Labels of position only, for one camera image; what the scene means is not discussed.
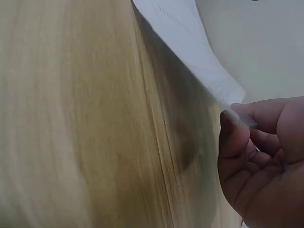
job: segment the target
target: finger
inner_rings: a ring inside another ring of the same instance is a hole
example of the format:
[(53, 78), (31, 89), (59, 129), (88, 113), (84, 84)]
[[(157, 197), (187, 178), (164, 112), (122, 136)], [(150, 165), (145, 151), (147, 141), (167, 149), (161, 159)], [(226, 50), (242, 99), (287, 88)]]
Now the finger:
[(242, 186), (235, 199), (234, 209), (245, 216), (250, 204), (253, 203), (258, 194), (263, 194), (262, 190), (269, 182), (281, 174), (281, 169), (275, 166), (267, 166), (264, 169), (251, 176)]
[(219, 157), (233, 158), (240, 156), (246, 149), (249, 138), (249, 128), (243, 124), (233, 125), (227, 116), (225, 118), (222, 117), (219, 137)]
[(276, 134), (277, 121), (285, 107), (293, 98), (273, 99), (250, 104), (233, 104), (231, 109), (239, 115), (248, 115), (257, 123), (257, 129)]
[(250, 139), (260, 151), (268, 153), (272, 157), (274, 157), (281, 149), (281, 144), (275, 134), (268, 134), (259, 130), (251, 130)]
[(253, 163), (259, 167), (259, 169), (263, 169), (267, 166), (267, 164), (272, 160), (272, 157), (264, 152), (257, 151), (256, 147), (250, 140), (248, 143), (248, 147), (245, 150), (246, 157), (246, 165), (248, 162)]

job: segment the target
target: paper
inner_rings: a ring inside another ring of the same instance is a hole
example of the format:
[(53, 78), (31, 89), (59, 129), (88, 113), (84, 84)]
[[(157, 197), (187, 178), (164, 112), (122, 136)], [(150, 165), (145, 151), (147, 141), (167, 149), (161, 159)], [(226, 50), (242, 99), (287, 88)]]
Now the paper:
[(208, 89), (222, 107), (241, 103), (244, 89), (214, 56), (195, 0), (133, 0), (176, 56)]

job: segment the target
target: hand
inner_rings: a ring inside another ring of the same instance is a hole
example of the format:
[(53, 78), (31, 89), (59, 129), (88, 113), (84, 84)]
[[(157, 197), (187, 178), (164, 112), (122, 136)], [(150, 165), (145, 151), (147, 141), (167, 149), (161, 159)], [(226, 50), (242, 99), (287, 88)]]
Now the hand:
[(304, 227), (304, 97), (231, 108), (257, 129), (221, 114), (218, 173), (227, 201), (250, 228)]

